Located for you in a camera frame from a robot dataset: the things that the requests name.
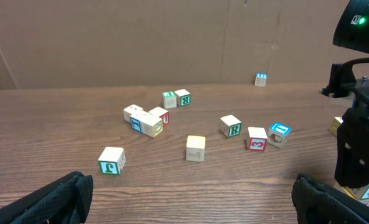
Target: block with blue top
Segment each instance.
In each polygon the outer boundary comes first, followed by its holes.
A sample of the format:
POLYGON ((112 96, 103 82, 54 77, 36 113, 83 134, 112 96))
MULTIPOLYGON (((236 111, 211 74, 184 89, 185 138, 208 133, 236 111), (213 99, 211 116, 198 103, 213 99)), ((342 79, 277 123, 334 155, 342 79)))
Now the block with blue top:
POLYGON ((255 86, 266 86, 267 75, 263 73, 257 73, 255 79, 255 86))
POLYGON ((291 127, 275 122, 269 129, 268 142, 277 147, 284 147, 290 132, 291 127))

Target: wood grain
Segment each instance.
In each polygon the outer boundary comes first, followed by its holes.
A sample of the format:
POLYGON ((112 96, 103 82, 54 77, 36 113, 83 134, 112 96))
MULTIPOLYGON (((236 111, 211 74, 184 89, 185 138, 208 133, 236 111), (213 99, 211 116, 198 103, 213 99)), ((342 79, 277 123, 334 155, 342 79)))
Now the wood grain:
POLYGON ((333 185, 336 138, 327 130, 344 107, 317 90, 326 83, 130 86, 0 91, 0 208, 73 171, 94 178, 87 223, 296 223, 291 190, 299 172, 333 185), (187 89, 192 104, 169 109, 155 139, 133 131, 123 109, 148 111, 161 92, 187 89), (222 116, 241 136, 218 130, 222 116), (245 149, 248 126, 292 127, 287 145, 245 149), (188 135, 207 138, 204 162, 185 160, 188 135), (119 177, 102 175, 106 146, 123 147, 119 177))

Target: block with green letter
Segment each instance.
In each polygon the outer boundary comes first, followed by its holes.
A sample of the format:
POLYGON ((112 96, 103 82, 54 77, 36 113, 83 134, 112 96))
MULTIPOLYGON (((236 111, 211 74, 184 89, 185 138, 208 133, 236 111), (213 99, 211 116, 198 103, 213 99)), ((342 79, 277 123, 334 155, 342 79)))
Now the block with green letter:
POLYGON ((241 134, 241 121, 233 115, 220 118, 219 130, 228 138, 241 134))
POLYGON ((187 90, 177 90, 174 92, 177 98, 177 105, 187 106, 191 103, 191 94, 187 90))
POLYGON ((351 189, 349 187, 345 187, 345 189, 348 190, 356 198, 356 200, 369 199, 369 184, 357 189, 351 189))
POLYGON ((98 165, 102 174, 120 175, 126 163, 124 150, 121 147, 105 147, 98 165))
POLYGON ((163 92, 162 105, 165 109, 175 108, 177 106, 176 94, 173 91, 163 92))

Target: wooden block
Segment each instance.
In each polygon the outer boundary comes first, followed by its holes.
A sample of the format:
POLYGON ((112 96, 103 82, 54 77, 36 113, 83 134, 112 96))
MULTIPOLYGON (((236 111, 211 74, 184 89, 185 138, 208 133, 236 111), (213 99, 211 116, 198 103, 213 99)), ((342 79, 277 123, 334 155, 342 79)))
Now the wooden block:
POLYGON ((257 73, 255 78, 255 86, 266 86, 267 75, 262 73, 257 73))
POLYGON ((191 103, 191 94, 187 90, 177 90, 174 92, 177 98, 177 105, 187 106, 191 103))
POLYGON ((158 118, 161 118, 164 126, 169 124, 169 111, 165 110, 164 108, 155 107, 154 109, 150 110, 148 113, 154 116, 157 116, 158 118))
POLYGON ((188 161, 203 162, 205 159, 205 141, 202 136, 188 136, 185 159, 188 161))
POLYGON ((105 147, 98 158, 98 165, 103 174, 120 175, 125 163, 124 150, 120 147, 105 147))
POLYGON ((329 131, 335 136, 338 136, 338 128, 343 123, 342 117, 334 117, 331 125, 329 126, 329 131))
POLYGON ((267 146, 267 134, 264 128, 248 128, 249 137, 246 138, 246 147, 252 151, 264 152, 267 146))
POLYGON ((284 147, 290 132, 291 127, 275 122, 269 128, 268 142, 277 147, 284 147))
POLYGON ((348 190, 357 200, 369 199, 369 184, 367 186, 360 187, 357 189, 345 187, 345 190, 348 190))
POLYGON ((220 118, 219 130, 228 138, 239 136, 241 133, 241 121, 233 115, 220 118))
MULTIPOLYGON (((354 200, 357 200, 345 187, 340 186, 338 182, 335 182, 334 188, 344 194, 347 194, 349 197, 353 198, 354 200)), ((369 207, 369 199, 358 200, 358 201, 369 207)))
POLYGON ((176 94, 173 91, 162 93, 162 105, 165 109, 175 108, 177 106, 176 94))
POLYGON ((132 114, 130 124, 136 131, 153 138, 164 130, 162 119, 147 112, 132 114))
POLYGON ((131 105, 127 108, 123 109, 123 118, 125 121, 130 123, 130 116, 133 113, 137 113, 138 111, 142 111, 142 108, 137 105, 131 105))

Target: brown backdrop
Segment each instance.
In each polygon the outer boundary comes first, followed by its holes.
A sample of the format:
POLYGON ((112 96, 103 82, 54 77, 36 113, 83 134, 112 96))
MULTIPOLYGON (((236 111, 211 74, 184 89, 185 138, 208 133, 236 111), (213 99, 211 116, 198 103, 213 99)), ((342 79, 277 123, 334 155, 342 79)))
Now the brown backdrop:
POLYGON ((332 45, 347 3, 0 0, 0 88, 327 82, 332 63, 366 56, 332 45))

